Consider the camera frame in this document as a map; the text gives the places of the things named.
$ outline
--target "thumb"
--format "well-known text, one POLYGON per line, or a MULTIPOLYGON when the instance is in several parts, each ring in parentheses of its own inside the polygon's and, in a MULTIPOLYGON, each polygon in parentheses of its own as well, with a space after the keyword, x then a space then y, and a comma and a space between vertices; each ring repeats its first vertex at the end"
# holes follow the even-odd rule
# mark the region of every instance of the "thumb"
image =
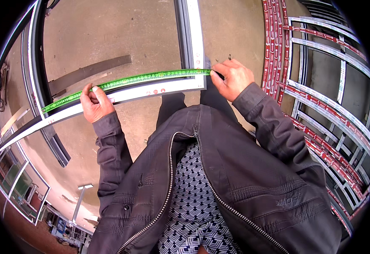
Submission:
POLYGON ((105 94, 105 92, 102 89, 100 89, 97 86, 94 86, 94 87, 92 87, 92 90, 93 90, 93 93, 96 96, 96 99, 101 104, 101 106, 106 105, 107 103, 110 103, 109 98, 107 98, 107 95, 105 94))
POLYGON ((212 78, 212 82, 217 87, 217 89, 220 91, 222 88, 224 88, 225 84, 222 78, 219 77, 219 75, 214 71, 210 71, 210 76, 212 78))

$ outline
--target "man's left hand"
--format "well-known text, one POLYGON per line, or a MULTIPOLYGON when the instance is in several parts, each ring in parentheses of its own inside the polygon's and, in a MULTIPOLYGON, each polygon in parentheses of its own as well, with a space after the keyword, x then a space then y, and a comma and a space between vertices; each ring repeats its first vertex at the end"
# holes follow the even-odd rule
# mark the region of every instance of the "man's left hand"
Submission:
POLYGON ((92 84, 89 83, 82 90, 81 104, 86 120, 94 123, 105 115, 114 112, 115 109, 102 89, 94 86, 93 91, 89 91, 91 88, 92 84))

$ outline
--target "dark gray jacket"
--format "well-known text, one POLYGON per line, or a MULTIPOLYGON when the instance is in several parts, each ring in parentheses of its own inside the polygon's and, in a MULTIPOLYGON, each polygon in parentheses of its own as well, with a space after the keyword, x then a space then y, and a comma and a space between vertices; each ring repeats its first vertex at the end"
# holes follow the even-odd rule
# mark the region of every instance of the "dark gray jacket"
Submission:
POLYGON ((89 254, 158 253, 176 165, 196 140, 219 210, 245 254, 336 253, 341 228, 303 132, 255 83, 233 105, 256 127, 261 147, 240 124, 205 105, 174 113, 134 163, 115 112, 93 124, 101 220, 89 254))

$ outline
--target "hand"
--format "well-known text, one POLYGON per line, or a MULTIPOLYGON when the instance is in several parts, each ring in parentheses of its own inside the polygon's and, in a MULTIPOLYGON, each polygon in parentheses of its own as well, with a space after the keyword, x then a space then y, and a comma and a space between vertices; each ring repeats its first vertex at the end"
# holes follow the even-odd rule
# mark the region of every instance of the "hand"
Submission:
POLYGON ((228 101, 233 102, 239 94, 254 82, 254 74, 236 59, 226 60, 212 66, 210 76, 219 93, 228 101), (216 72, 224 76, 224 81, 216 72))
POLYGON ((81 104, 86 120, 94 123, 105 115, 114 112, 115 109, 102 89, 95 86, 92 88, 93 91, 89 91, 91 88, 92 83, 89 83, 82 90, 81 104))

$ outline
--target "tape measure numbers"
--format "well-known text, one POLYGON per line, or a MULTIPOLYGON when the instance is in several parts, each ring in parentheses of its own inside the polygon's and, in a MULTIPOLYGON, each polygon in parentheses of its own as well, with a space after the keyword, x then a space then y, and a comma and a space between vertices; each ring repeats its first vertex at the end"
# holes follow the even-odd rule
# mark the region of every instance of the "tape measure numbers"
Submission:
MULTIPOLYGON (((131 76, 131 77, 123 78, 123 79, 109 81, 109 82, 98 85, 98 87, 104 91, 107 91, 107 90, 114 89, 117 87, 123 87, 123 86, 127 86, 130 84, 141 83, 144 81, 170 79, 170 78, 176 78, 176 77, 177 78, 188 77, 188 76, 195 76, 195 75, 208 76, 210 75, 210 70, 209 69, 179 69, 176 71, 152 72, 148 74, 135 75, 135 76, 131 76)), ((44 108, 42 108, 41 109, 42 113, 47 113, 51 111, 52 109, 56 109, 67 103, 73 102, 79 99, 81 94, 82 94, 82 91, 79 91, 74 94, 68 95, 62 99, 59 99, 55 101, 54 103, 51 103, 48 106, 45 106, 44 108)))

